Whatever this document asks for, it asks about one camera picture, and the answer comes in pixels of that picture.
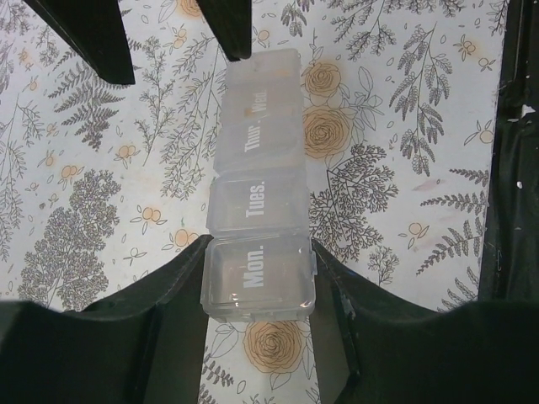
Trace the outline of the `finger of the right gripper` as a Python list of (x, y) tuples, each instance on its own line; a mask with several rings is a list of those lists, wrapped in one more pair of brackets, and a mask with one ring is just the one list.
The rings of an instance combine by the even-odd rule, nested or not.
[(119, 3), (115, 0), (27, 0), (25, 2), (100, 78), (136, 83)]
[(198, 5), (228, 60), (252, 55), (252, 1), (199, 0)]

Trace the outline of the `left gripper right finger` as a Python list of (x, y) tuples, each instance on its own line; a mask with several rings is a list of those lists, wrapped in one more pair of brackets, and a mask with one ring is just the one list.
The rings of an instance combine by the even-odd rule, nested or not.
[(535, 403), (538, 306), (438, 312), (343, 265), (320, 243), (312, 345), (323, 403)]

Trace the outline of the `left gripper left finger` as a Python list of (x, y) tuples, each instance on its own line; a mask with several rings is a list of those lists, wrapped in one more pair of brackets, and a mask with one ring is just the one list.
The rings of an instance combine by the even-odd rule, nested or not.
[(207, 235), (81, 311), (1, 304), (4, 403), (195, 403), (208, 317)]

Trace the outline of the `clear weekly pill organizer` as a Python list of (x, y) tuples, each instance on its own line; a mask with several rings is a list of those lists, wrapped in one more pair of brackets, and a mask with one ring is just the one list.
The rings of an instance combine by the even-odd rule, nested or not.
[(200, 295), (221, 322), (302, 320), (315, 306), (300, 72), (294, 49), (227, 67)]

